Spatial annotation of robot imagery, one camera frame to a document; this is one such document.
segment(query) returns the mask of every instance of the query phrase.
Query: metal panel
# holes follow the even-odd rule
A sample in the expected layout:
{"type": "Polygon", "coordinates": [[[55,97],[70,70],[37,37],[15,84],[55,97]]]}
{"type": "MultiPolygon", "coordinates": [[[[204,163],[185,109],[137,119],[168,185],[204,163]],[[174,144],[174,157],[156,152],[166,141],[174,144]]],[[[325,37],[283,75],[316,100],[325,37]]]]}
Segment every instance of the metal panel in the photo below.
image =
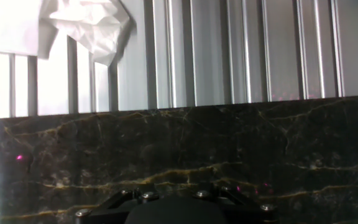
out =
{"type": "Polygon", "coordinates": [[[247,83],[244,55],[244,26],[241,1],[228,1],[227,15],[229,22],[231,100],[233,103],[246,103],[247,83]]]}
{"type": "Polygon", "coordinates": [[[78,66],[78,112],[91,112],[91,66],[90,53],[77,43],[77,66],[78,66]]]}
{"type": "Polygon", "coordinates": [[[29,115],[28,91],[28,61],[26,56],[15,57],[15,95],[16,117],[29,115]]]}
{"type": "Polygon", "coordinates": [[[168,1],[153,0],[157,107],[172,107],[168,1]]]}
{"type": "Polygon", "coordinates": [[[38,114],[68,113],[67,35],[59,32],[49,60],[38,59],[38,114]]]}
{"type": "Polygon", "coordinates": [[[220,0],[191,0],[196,106],[231,102],[227,12],[220,0]]]}
{"type": "Polygon", "coordinates": [[[117,66],[119,110],[149,108],[147,89],[147,52],[145,30],[145,1],[121,1],[130,15],[131,34],[122,59],[117,66]]]}
{"type": "Polygon", "coordinates": [[[358,96],[358,1],[332,0],[331,5],[339,96],[358,96]]]}
{"type": "Polygon", "coordinates": [[[29,116],[38,115],[38,60],[37,57],[28,57],[28,99],[29,116]]]}
{"type": "Polygon", "coordinates": [[[297,0],[303,98],[321,97],[314,0],[297,0]]]}
{"type": "Polygon", "coordinates": [[[263,0],[263,4],[269,100],[299,99],[302,92],[293,1],[263,0]]]}
{"type": "Polygon", "coordinates": [[[329,1],[314,0],[314,16],[316,20],[321,97],[335,97],[338,93],[333,50],[333,23],[331,22],[329,1]]]}
{"type": "Polygon", "coordinates": [[[109,108],[109,67],[94,64],[96,112],[107,112],[109,108]]]}
{"type": "Polygon", "coordinates": [[[247,101],[267,101],[264,23],[261,0],[242,0],[246,48],[247,101]]]}
{"type": "Polygon", "coordinates": [[[174,108],[195,105],[190,0],[169,0],[169,31],[174,108]]]}
{"type": "Polygon", "coordinates": [[[68,111],[78,113],[78,71],[77,71],[77,42],[67,37],[68,52],[68,111]]]}
{"type": "Polygon", "coordinates": [[[10,72],[9,54],[0,53],[0,118],[10,117],[10,72]]]}

